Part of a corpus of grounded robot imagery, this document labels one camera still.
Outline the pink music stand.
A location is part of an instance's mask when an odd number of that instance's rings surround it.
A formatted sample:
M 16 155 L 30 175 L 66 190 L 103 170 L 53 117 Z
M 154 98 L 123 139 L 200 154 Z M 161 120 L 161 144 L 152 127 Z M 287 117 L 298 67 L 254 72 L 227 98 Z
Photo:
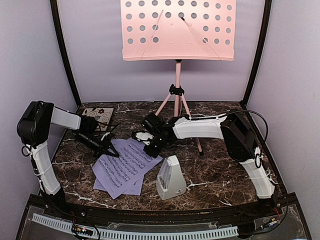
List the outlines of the pink music stand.
M 122 0 L 125 61 L 235 59 L 234 0 Z

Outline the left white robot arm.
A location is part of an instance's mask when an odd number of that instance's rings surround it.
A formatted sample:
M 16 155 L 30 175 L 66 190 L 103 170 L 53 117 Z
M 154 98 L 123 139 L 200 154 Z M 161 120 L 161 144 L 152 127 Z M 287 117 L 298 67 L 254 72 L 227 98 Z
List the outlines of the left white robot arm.
M 107 155 L 118 158 L 120 156 L 111 143 L 111 133 L 102 140 L 95 136 L 96 128 L 100 124 L 94 117 L 63 110 L 51 102 L 32 101 L 17 124 L 17 134 L 23 144 L 22 154 L 31 159 L 40 189 L 49 196 L 63 194 L 48 150 L 48 138 L 52 125 L 72 130 L 77 140 L 92 149 L 97 157 Z

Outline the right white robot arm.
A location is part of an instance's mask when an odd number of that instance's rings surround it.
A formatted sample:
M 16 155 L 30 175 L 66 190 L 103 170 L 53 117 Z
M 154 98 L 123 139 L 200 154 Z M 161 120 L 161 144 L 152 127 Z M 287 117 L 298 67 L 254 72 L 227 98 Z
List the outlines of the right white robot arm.
M 273 197 L 276 184 L 271 174 L 265 170 L 263 154 L 265 143 L 258 143 L 254 130 L 242 111 L 236 110 L 216 116 L 172 117 L 169 121 L 150 113 L 141 125 L 153 137 L 148 139 L 144 151 L 151 157 L 157 157 L 167 143 L 189 138 L 211 138 L 224 140 L 229 157 L 239 162 L 246 170 L 256 191 L 258 199 L 255 213 L 266 217 L 275 208 Z

